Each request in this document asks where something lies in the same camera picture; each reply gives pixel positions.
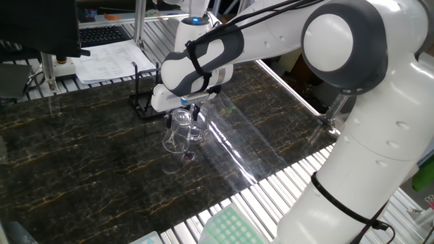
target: black metal stand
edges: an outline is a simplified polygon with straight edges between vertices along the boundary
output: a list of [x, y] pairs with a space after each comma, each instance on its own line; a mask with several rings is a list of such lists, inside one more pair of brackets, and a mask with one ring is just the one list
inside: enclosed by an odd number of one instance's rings
[[139, 92], [139, 80], [141, 74], [156, 72], [155, 85], [159, 84], [159, 71], [161, 70], [161, 68], [159, 68], [159, 64], [157, 63], [156, 65], [157, 68], [151, 70], [144, 70], [140, 72], [138, 71], [137, 64], [135, 62], [132, 62], [132, 64], [134, 66], [135, 73], [136, 73], [136, 93], [130, 96], [129, 98], [130, 104], [133, 106], [134, 110], [138, 113], [138, 116], [142, 119], [151, 119], [151, 118], [163, 116], [165, 112], [159, 113], [155, 111], [155, 109], [151, 106], [153, 88], [151, 88], [151, 90], [146, 92], [142, 92], [142, 93]]

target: black marble table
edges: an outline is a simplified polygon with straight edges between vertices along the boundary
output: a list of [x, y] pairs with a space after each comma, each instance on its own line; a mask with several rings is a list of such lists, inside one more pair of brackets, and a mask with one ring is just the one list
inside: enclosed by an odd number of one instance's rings
[[204, 105], [214, 115], [189, 163], [164, 149], [163, 119], [138, 118], [133, 93], [130, 81], [1, 107], [0, 220], [40, 244], [128, 244], [334, 142], [254, 62]]

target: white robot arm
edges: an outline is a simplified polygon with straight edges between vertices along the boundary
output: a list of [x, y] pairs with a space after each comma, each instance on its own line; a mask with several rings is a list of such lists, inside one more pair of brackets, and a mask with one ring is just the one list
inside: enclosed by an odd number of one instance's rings
[[329, 159], [280, 221], [275, 243], [353, 243], [366, 226], [379, 225], [369, 220], [434, 136], [434, 70], [418, 61], [432, 43], [426, 3], [258, 0], [231, 23], [167, 56], [153, 107], [212, 98], [207, 90], [230, 79], [228, 64], [301, 46], [309, 68], [357, 102]]

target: computer monitor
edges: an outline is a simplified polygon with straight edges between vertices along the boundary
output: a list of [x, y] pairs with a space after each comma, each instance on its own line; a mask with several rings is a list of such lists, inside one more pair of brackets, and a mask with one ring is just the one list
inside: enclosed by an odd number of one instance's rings
[[75, 0], [0, 1], [0, 40], [46, 54], [89, 55], [80, 48]]

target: paper sheet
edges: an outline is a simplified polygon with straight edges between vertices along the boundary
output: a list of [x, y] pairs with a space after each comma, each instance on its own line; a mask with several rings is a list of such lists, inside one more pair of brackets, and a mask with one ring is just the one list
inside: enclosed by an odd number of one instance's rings
[[134, 75], [132, 62], [139, 71], [155, 68], [133, 40], [85, 49], [91, 52], [90, 57], [73, 58], [73, 61], [78, 78], [86, 85]]

